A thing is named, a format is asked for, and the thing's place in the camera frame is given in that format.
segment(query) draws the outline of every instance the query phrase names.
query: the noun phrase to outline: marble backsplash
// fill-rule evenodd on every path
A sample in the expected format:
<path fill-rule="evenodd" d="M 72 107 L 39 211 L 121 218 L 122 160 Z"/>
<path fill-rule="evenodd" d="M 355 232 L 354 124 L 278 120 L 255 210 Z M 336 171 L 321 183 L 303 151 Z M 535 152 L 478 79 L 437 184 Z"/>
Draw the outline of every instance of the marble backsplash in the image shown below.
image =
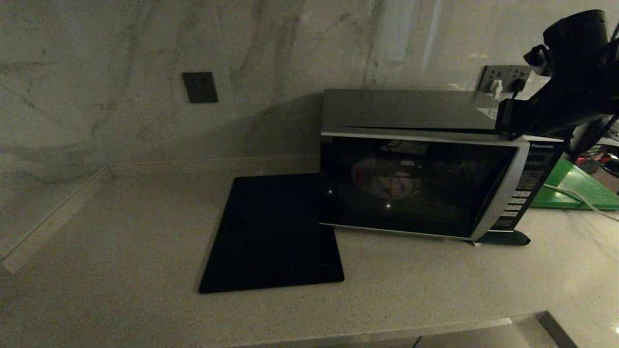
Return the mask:
<path fill-rule="evenodd" d="M 592 8 L 619 19 L 612 0 L 2 1 L 0 246 L 107 163 L 316 154 L 324 89 L 472 89 Z M 191 71 L 218 103 L 188 102 Z"/>

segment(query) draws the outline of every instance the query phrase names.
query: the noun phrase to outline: countertop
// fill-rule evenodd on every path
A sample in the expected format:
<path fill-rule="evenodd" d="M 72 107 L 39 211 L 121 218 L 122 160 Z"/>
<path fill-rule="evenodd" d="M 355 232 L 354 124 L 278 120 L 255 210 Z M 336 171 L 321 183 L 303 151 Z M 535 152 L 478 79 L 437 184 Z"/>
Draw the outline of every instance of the countertop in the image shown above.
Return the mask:
<path fill-rule="evenodd" d="M 545 310 L 579 347 L 619 342 L 619 225 L 589 211 L 530 209 L 524 247 L 337 228 L 344 282 L 200 295 L 237 175 L 107 184 L 0 277 L 0 345 L 220 347 Z"/>

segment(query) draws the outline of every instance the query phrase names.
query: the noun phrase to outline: black wall switch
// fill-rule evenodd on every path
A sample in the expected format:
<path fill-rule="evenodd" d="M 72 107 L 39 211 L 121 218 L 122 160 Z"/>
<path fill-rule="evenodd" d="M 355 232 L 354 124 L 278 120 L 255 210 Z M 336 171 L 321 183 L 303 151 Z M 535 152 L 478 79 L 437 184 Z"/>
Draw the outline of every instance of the black wall switch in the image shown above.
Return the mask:
<path fill-rule="evenodd" d="M 211 72 L 184 72 L 183 81 L 190 103 L 217 103 L 219 101 Z"/>

